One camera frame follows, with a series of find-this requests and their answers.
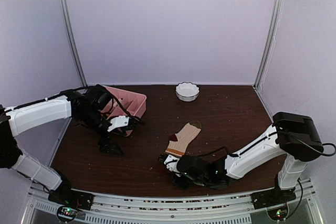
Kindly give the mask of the striped beige brown sock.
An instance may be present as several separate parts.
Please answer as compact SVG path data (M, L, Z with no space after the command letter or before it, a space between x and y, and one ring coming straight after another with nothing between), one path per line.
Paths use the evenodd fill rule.
M200 133L202 125L199 121L191 121L183 128L169 137L169 143L163 153L168 153L176 157L182 157L186 153L189 143Z

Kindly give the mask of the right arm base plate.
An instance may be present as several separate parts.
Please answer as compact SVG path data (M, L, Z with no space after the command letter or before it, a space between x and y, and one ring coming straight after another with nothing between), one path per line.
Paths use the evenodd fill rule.
M295 190L270 189L251 194L254 209L268 208L296 199Z

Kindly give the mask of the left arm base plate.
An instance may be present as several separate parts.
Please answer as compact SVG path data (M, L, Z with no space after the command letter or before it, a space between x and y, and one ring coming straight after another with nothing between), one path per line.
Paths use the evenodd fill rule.
M90 210L94 199L93 194L73 190L71 184L65 182L55 190L48 189L48 194L49 201L77 210Z

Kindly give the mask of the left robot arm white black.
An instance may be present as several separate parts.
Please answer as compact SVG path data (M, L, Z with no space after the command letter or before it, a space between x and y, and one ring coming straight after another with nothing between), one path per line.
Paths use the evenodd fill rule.
M123 151L111 142L111 134L125 134L142 123L140 116L127 109L116 94L99 84L64 90L30 103L1 107L1 168L14 170L41 184L64 205L71 205L76 199L70 182L61 172L20 147L16 138L30 131L41 132L68 119L94 131L99 137L101 152L117 155Z

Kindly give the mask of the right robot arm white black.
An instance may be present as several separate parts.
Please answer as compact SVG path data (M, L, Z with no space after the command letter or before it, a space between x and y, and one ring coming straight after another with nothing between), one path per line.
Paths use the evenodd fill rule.
M324 151L318 131L311 117L286 112L273 116L273 123L258 138L240 150L214 162L202 156L188 156L174 149L167 149L159 162L172 173L174 182L182 189L190 184L210 189L226 189L234 181L267 161L286 155L283 168L269 192L272 203L279 204L289 196L289 190L307 164L320 157Z

